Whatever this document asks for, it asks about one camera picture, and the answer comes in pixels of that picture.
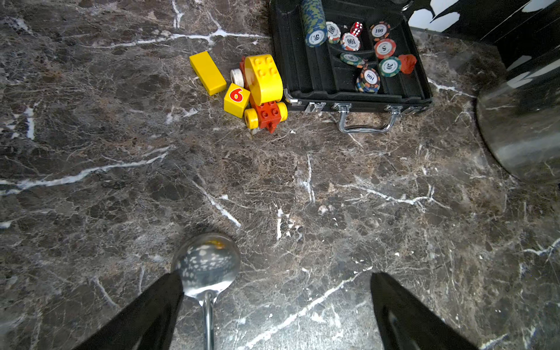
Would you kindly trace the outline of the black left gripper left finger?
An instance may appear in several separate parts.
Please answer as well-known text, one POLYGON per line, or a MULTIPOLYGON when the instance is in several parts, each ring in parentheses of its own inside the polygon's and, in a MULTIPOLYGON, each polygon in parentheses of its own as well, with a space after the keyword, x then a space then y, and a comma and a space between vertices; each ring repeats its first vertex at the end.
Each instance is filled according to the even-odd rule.
POLYGON ((165 274, 76 348, 168 349, 183 297, 179 274, 165 274))

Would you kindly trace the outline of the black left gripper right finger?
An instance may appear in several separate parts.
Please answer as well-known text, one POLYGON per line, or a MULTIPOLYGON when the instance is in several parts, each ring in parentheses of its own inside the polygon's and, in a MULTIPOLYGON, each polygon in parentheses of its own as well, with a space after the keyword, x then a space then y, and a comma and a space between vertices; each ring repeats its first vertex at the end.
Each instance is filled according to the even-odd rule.
POLYGON ((372 274, 370 291, 385 349, 477 348, 389 274, 372 274))

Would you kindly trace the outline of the long metal spoon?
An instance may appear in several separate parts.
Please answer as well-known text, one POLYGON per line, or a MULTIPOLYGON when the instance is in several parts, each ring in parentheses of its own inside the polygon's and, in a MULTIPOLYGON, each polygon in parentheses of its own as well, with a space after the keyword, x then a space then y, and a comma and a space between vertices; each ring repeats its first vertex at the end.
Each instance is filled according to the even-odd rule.
POLYGON ((241 254, 224 233, 204 233, 184 244, 171 268, 182 280, 184 294, 198 301, 204 315, 204 348, 214 348, 214 304, 233 284, 241 267, 241 254))

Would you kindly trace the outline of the steel pot lid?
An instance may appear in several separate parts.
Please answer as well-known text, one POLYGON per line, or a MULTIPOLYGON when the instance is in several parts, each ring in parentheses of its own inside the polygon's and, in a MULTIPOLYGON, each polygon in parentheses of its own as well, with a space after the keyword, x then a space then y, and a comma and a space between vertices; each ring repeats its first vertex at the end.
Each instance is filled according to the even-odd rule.
POLYGON ((516 179, 559 182, 559 49, 509 69, 479 93, 478 129, 494 159, 516 179))

